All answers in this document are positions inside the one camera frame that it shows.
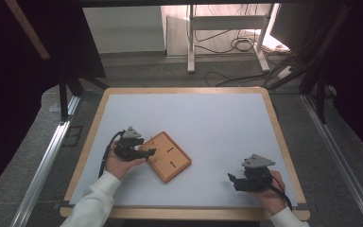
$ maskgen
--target wooden board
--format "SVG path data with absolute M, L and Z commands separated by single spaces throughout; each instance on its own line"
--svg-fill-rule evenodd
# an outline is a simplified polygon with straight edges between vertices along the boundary
M 71 182 L 69 183 L 68 190 L 64 197 L 64 201 L 69 201 L 75 192 L 75 188 L 80 179 L 83 168 L 85 167 L 88 155 L 94 142 L 96 131 L 99 122 L 104 113 L 106 104 L 110 95 L 133 95 L 133 94 L 262 94 L 265 104 L 268 109 L 268 116 L 271 120 L 276 138 L 278 140 L 282 156 L 287 167 L 289 177 L 291 179 L 296 200 L 299 204 L 306 205 L 305 196 L 303 194 L 300 181 L 298 179 L 295 167 L 290 158 L 290 154 L 285 143 L 282 130 L 273 109 L 268 91 L 263 88 L 252 87 L 224 87 L 224 88 L 110 88 L 105 91 L 101 99 L 98 110 L 95 115 L 93 125 L 90 129 L 88 137 L 85 141 L 83 151 L 78 160 L 78 165 Z M 63 206 L 60 208 L 60 214 L 63 217 L 68 217 L 73 207 Z M 294 215 L 301 220 L 310 218 L 310 212 L 307 209 L 295 209 Z M 111 218 L 144 218 L 144 219 L 196 219 L 196 220 L 263 220 L 268 219 L 269 214 L 261 208 L 144 208 L 144 207 L 131 207 L 131 208 L 113 208 L 110 213 Z
M 155 148 L 155 155 L 148 158 L 149 165 L 158 176 L 168 183 L 192 163 L 187 154 L 162 131 L 146 141 L 140 150 Z

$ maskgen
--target white sleeve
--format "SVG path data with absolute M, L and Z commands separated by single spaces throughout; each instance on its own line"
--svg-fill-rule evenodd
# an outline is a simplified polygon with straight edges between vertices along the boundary
M 104 171 L 102 176 L 87 188 L 83 198 L 61 226 L 103 226 L 112 210 L 113 194 L 119 185 L 120 181 L 117 178 Z
M 271 216 L 270 220 L 275 227 L 309 227 L 307 222 L 298 220 L 288 207 Z

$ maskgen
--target metal rail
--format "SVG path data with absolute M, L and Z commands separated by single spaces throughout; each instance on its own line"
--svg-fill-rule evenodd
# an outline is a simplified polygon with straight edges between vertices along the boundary
M 52 137 L 51 142 L 41 160 L 40 166 L 32 179 L 25 196 L 23 197 L 22 203 L 20 204 L 10 227 L 26 226 L 28 219 L 34 209 L 35 203 L 43 190 L 46 178 L 48 177 L 49 171 L 55 161 L 56 155 L 61 147 L 61 142 L 69 128 L 70 120 L 76 110 L 79 102 L 79 97 L 73 96 L 68 105 L 69 118 L 67 121 L 60 123 Z
M 342 175 L 344 181 L 346 182 L 349 190 L 353 194 L 353 197 L 363 214 L 363 187 L 359 183 L 356 176 L 353 174 L 352 169 L 344 158 L 343 153 L 337 145 L 333 135 L 329 132 L 326 124 L 322 124 L 320 119 L 317 117 L 317 113 L 315 112 L 315 104 L 311 99 L 310 95 L 302 95 L 302 100 L 304 101 L 305 107 L 307 111 L 310 113 L 313 121 L 315 122 L 320 136 L 326 144 L 330 154 L 332 155 L 340 174 Z

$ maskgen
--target wooden border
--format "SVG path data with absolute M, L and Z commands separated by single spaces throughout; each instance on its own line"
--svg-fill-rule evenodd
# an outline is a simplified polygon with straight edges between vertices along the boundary
M 68 190 L 64 197 L 65 201 L 72 198 L 82 170 L 86 164 L 90 149 L 93 145 L 95 134 L 99 126 L 99 122 L 105 111 L 106 103 L 110 95 L 113 94 L 262 94 L 265 105 L 268 110 L 269 119 L 272 123 L 275 135 L 285 160 L 290 181 L 293 184 L 294 194 L 298 204 L 306 204 L 306 200 L 297 177 L 293 162 L 285 144 L 278 119 L 273 109 L 268 91 L 260 87 L 245 88 L 109 88 L 105 91 L 98 110 L 96 111 L 94 122 L 90 128 L 84 144 L 83 151 L 78 159 L 73 178 L 69 184 Z M 72 211 L 72 207 L 61 207 L 60 214 L 68 217 Z M 310 217 L 309 210 L 294 210 L 293 213 L 298 219 L 307 220 Z M 244 208 L 244 209 L 180 209 L 180 208 L 117 208 L 114 207 L 110 213 L 110 218 L 143 218 L 143 219 L 211 219 L 211 220 L 263 220 L 268 219 L 268 213 L 260 208 Z
M 49 56 L 48 51 L 46 51 L 43 42 L 41 42 L 40 37 L 38 37 L 37 32 L 35 32 L 34 28 L 32 27 L 31 23 L 28 21 L 27 17 L 23 13 L 23 10 L 20 8 L 17 1 L 5 0 L 5 2 L 7 3 L 8 8 L 13 13 L 19 25 L 22 27 L 23 31 L 26 33 L 26 36 L 34 45 L 41 59 L 49 60 L 51 57 Z

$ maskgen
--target person's arm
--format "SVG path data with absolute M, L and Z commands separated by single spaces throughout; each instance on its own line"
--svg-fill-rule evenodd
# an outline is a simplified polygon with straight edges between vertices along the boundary
M 130 168 L 145 161 L 146 159 L 136 159 L 131 162 L 123 162 L 110 151 L 102 176 L 87 188 L 83 198 L 76 204 L 70 216 L 61 226 L 103 226 L 112 210 L 113 194 L 120 185 L 120 180 Z
M 285 184 L 282 176 L 278 171 L 270 171 L 274 180 L 272 185 L 282 191 L 285 191 Z M 274 191 L 267 189 L 262 192 L 250 192 L 271 214 L 270 220 L 275 227 L 309 227 L 307 222 L 298 220 L 290 209 L 286 206 L 285 201 Z

